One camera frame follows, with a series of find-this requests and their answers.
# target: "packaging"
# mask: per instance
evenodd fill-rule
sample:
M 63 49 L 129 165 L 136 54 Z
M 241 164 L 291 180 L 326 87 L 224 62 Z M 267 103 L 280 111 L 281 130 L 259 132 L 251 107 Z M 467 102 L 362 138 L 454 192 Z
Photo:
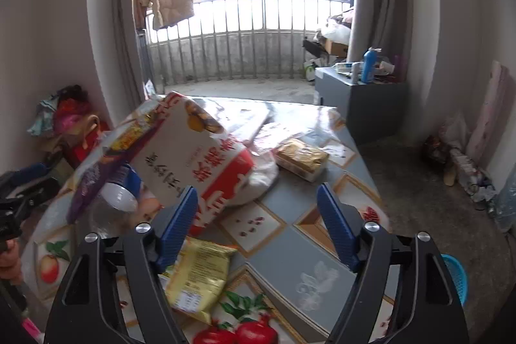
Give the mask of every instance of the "packaging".
M 186 237 L 173 268 L 161 274 L 170 306 L 211 324 L 210 309 L 222 293 L 236 248 Z
M 248 179 L 247 148 L 199 105 L 171 92 L 156 109 L 156 133 L 131 167 L 164 206 L 178 202 L 192 185 L 199 199 L 190 235 L 198 235 Z
M 328 54 L 332 54 L 337 57 L 346 57 L 348 55 L 347 45 L 335 43 L 329 39 L 326 40 L 324 49 L 328 52 Z
M 312 182 L 326 167 L 329 155 L 300 139 L 288 139 L 274 151 L 276 163 Z
M 198 211 L 191 235 L 198 235 L 249 177 L 247 148 L 195 102 L 171 92 L 129 124 L 76 186 L 66 215 L 74 223 L 120 165 L 131 167 L 163 206 L 179 202 L 183 189 L 197 190 Z

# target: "red and white box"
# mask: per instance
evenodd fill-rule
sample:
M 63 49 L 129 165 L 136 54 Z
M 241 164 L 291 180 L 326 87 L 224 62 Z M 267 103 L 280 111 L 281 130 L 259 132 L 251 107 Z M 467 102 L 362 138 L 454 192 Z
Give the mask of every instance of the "red and white box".
M 192 100 L 171 92 L 160 102 L 158 130 L 131 166 L 164 206 L 177 204 L 187 185 L 199 208 L 190 235 L 198 235 L 251 174 L 247 148 Z

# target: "balcony floor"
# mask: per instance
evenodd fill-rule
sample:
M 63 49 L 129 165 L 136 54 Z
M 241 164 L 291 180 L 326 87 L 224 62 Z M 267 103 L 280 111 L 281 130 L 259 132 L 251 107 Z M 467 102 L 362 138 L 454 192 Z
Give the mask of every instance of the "balcony floor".
M 270 77 L 268 79 L 238 79 L 211 80 L 189 82 L 186 84 L 168 85 L 165 93 L 177 91 L 183 95 L 226 97 L 242 99 L 260 99 L 283 101 L 287 103 L 312 104 L 314 101 L 314 86 L 305 79 L 290 79 Z

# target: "cardboard box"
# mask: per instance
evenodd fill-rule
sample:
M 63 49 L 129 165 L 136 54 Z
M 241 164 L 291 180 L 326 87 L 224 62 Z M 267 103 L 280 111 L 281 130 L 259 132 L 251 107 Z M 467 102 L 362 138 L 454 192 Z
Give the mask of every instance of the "cardboard box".
M 338 57 L 346 57 L 348 55 L 348 46 L 346 44 L 334 43 L 331 40 L 326 39 L 324 48 L 329 54 Z

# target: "table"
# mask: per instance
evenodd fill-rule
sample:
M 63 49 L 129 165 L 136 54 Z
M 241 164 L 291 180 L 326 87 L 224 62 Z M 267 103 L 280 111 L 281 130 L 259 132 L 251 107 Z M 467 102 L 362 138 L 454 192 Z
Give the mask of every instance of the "table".
M 262 197 L 243 206 L 225 209 L 200 236 L 204 240 L 238 247 L 238 253 L 231 259 L 226 289 L 251 298 L 264 293 L 267 306 L 273 310 L 270 325 L 278 331 L 281 343 L 325 341 L 349 295 L 355 275 L 336 257 L 315 204 L 318 185 L 328 182 L 342 202 L 357 207 L 360 212 L 373 210 L 380 223 L 389 230 L 389 220 L 381 208 L 378 191 L 348 128 L 336 110 L 330 107 L 228 98 L 194 97 L 193 100 L 219 119 L 222 115 L 231 119 L 232 113 L 224 113 L 226 110 L 251 110 L 258 104 L 260 107 L 265 104 L 270 110 L 270 120 L 287 125 L 303 125 L 306 133 L 301 139 L 333 151 L 327 168 L 315 182 L 307 182 L 292 172 L 280 169 L 278 179 Z M 156 102 L 152 101 L 142 104 L 132 117 L 153 109 L 155 105 Z M 66 189 L 73 189 L 84 170 L 100 158 L 102 148 L 112 143 L 123 130 L 125 126 L 114 130 L 76 170 L 60 196 L 43 215 L 22 255 L 26 285 L 39 301 L 32 302 L 31 308 L 40 315 L 50 309 L 58 284 L 51 287 L 44 285 L 42 290 L 42 282 L 36 278 L 35 256 L 49 237 L 69 240 L 65 250 L 73 254 L 87 227 L 85 231 L 81 226 L 66 225 L 65 215 L 72 195 Z M 237 224 L 258 217 L 263 221 L 260 234 L 242 240 L 236 234 Z M 65 261 L 60 261 L 60 264 L 64 264 L 60 268 L 65 270 Z M 375 338 L 382 336 L 386 329 L 385 322 L 392 311 L 396 293 L 397 276 L 397 267 L 391 267 L 372 334 Z M 130 302 L 122 272 L 117 280 L 121 299 Z M 143 339 L 130 304 L 123 314 L 130 334 Z M 236 322 L 218 304 L 213 307 L 212 315 L 220 322 Z M 196 333 L 206 328 L 205 324 L 183 314 L 177 314 L 177 321 L 190 342 Z

